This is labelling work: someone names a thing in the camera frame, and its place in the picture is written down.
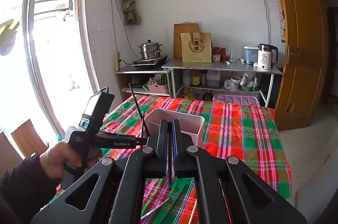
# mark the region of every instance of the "window frame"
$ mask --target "window frame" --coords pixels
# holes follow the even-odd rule
[[[43,113],[45,114],[55,134],[60,136],[62,139],[65,139],[65,131],[63,130],[57,117],[55,116],[53,107],[50,103],[41,77],[38,59],[35,54],[34,39],[32,35],[34,26],[34,4],[35,0],[23,0],[22,32],[25,44],[27,69],[36,98]],[[83,63],[86,66],[87,74],[93,92],[97,93],[99,90],[99,84],[94,70],[94,64],[89,47],[86,14],[85,14],[85,0],[74,0],[74,6],[75,6],[74,10],[75,10],[76,29],[80,41],[79,45],[82,50]]]

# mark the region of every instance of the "table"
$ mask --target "table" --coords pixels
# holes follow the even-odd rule
[[[168,62],[162,66],[164,69],[168,69],[171,71],[171,80],[172,80],[172,89],[173,89],[173,97],[177,98],[177,95],[183,88],[182,76],[181,74],[175,73],[177,70],[182,69],[198,69],[198,70],[220,70],[220,71],[240,71],[240,72],[256,72],[260,74],[270,74],[270,85],[267,96],[263,93],[262,90],[256,92],[246,92],[246,91],[238,91],[241,95],[252,95],[255,93],[259,93],[264,102],[265,106],[267,107],[270,101],[271,90],[273,87],[273,79],[275,74],[282,75],[283,73],[279,71],[277,68],[273,67],[270,70],[262,71],[258,68],[255,68],[253,65],[243,64],[241,61],[231,62],[229,65],[224,62],[212,62],[212,63],[183,63],[182,59],[174,59],[173,61]],[[224,89],[215,89],[209,87],[194,87],[197,89],[206,89],[206,90],[217,90],[217,91],[225,91]]]
[[[202,116],[205,119],[202,147],[206,151],[220,158],[231,155],[238,157],[291,202],[291,169],[286,162],[274,124],[273,109],[159,96],[136,95],[136,98],[146,116],[156,108]],[[136,104],[130,97],[104,119],[102,130],[138,136],[141,124]],[[118,160],[129,156],[133,151],[115,149],[108,152],[107,156]],[[175,181],[187,186],[184,196],[179,199],[167,221],[173,224],[188,223],[196,200],[194,180],[177,178]],[[177,194],[181,186],[173,186],[173,194]],[[147,179],[142,214],[163,202],[169,194],[168,176],[164,179]],[[160,216],[163,216],[170,205],[168,202],[158,213],[141,223],[158,223],[157,218],[161,219]],[[196,224],[197,221],[196,210],[192,223]]]

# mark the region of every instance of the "glass cup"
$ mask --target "glass cup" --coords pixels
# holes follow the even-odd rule
[[[236,60],[237,60],[237,52],[231,51],[230,52],[230,62],[236,62]]]

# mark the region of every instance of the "pot lid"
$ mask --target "pot lid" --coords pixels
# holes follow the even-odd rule
[[[139,47],[148,47],[148,46],[158,46],[158,42],[152,42],[151,40],[148,40],[148,42],[141,44]]]

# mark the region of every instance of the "wooden door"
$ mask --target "wooden door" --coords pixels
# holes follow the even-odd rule
[[[327,17],[322,0],[284,0],[286,60],[275,107],[278,130],[310,125],[327,68]]]

